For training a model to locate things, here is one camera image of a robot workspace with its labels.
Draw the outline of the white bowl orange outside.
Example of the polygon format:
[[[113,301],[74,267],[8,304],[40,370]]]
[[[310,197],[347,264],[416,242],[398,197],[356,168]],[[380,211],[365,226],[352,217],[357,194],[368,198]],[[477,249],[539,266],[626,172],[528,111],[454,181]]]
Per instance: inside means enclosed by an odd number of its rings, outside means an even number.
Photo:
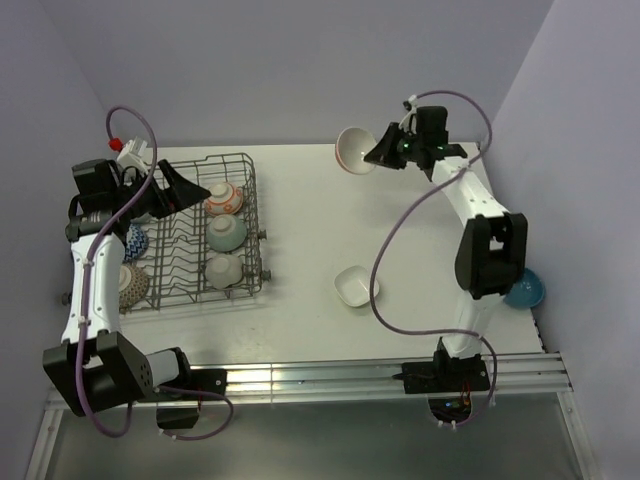
[[[348,127],[340,132],[335,142],[334,156],[339,166],[349,174],[367,175],[375,166],[364,157],[376,146],[374,136],[366,129]]]

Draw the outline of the orange floral pattern bowl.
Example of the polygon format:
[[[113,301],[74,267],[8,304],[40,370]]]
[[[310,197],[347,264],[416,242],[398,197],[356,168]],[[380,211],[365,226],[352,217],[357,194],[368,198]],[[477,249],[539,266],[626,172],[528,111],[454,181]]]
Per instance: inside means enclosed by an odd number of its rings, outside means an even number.
[[[244,204],[242,190],[231,182],[218,182],[209,187],[210,196],[203,202],[205,211],[211,216],[235,214]]]

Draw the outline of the pale teal bowl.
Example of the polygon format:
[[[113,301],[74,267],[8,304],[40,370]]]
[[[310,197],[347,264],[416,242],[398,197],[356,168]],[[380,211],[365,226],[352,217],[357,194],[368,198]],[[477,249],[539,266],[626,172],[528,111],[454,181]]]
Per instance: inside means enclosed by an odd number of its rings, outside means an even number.
[[[206,241],[216,252],[231,252],[246,240],[248,229],[235,215],[223,214],[211,219],[206,229]]]

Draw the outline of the small flower shaped dish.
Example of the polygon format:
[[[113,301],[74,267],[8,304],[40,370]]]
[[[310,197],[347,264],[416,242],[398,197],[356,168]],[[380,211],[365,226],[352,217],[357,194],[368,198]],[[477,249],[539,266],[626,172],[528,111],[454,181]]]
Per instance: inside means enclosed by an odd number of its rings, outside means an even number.
[[[226,289],[242,280],[243,263],[236,255],[217,254],[207,261],[205,277],[213,288]]]

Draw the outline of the brown geometric pattern bowl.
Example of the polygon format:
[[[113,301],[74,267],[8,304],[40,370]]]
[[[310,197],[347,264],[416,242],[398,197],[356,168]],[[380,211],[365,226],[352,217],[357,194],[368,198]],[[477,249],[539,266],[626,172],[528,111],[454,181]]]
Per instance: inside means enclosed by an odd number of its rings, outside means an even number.
[[[123,264],[119,277],[119,308],[126,310],[141,301],[149,289],[149,276],[139,267]]]

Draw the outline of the white square bowl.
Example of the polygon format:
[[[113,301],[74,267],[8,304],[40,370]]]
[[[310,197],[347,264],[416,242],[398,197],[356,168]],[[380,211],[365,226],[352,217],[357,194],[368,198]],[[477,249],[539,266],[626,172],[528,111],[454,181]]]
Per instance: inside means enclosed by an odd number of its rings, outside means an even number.
[[[348,307],[359,308],[376,297],[380,286],[377,281],[370,285],[370,272],[363,266],[354,265],[341,271],[334,279],[334,288],[340,300]]]

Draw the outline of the blue glazed bowl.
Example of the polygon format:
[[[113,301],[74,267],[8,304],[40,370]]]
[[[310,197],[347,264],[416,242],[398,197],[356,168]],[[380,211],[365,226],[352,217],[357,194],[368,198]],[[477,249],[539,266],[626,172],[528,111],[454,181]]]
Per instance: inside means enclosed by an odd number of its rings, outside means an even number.
[[[515,309],[531,309],[538,306],[546,296],[546,289],[537,274],[525,268],[524,273],[504,298],[504,303]]]

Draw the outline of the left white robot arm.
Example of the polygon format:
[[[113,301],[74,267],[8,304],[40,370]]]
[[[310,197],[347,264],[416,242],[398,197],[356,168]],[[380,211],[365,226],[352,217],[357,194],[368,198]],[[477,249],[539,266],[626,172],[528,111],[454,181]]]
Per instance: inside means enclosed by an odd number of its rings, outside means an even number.
[[[141,401],[159,388],[183,399],[195,375],[178,347],[142,353],[120,329],[120,270],[134,218],[176,214],[209,197],[167,160],[158,162],[166,185],[147,174],[126,182],[113,160],[83,162],[72,172],[65,235],[74,267],[70,312],[60,345],[43,353],[43,368],[71,411],[80,417]]]

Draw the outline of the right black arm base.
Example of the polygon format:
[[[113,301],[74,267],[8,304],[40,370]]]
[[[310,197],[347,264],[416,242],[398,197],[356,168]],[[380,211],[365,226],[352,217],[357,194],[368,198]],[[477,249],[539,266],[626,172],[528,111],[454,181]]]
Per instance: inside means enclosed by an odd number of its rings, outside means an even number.
[[[490,389],[486,363],[479,354],[466,359],[435,352],[430,361],[404,362],[393,376],[403,382],[406,394],[483,392]]]

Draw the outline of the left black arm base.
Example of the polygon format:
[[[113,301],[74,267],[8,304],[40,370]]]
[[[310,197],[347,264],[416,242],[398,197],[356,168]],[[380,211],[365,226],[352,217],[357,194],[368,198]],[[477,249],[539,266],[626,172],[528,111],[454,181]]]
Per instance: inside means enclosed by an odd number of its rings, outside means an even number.
[[[160,388],[140,401],[156,408],[156,424],[178,436],[202,436],[227,422],[229,406],[226,395],[228,372],[222,368],[191,371],[184,385],[172,385],[180,392]]]

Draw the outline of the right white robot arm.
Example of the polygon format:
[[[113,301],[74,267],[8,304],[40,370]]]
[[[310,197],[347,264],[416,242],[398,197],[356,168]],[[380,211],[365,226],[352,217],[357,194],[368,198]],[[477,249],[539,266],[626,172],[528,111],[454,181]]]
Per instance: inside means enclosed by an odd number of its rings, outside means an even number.
[[[410,107],[363,161],[393,170],[415,163],[444,193],[463,226],[454,261],[462,294],[454,327],[439,340],[445,357],[432,368],[435,383],[452,390],[467,377],[464,362],[481,354],[495,308],[524,273],[528,221],[509,212],[472,172],[477,159],[449,142],[447,117],[443,106]]]

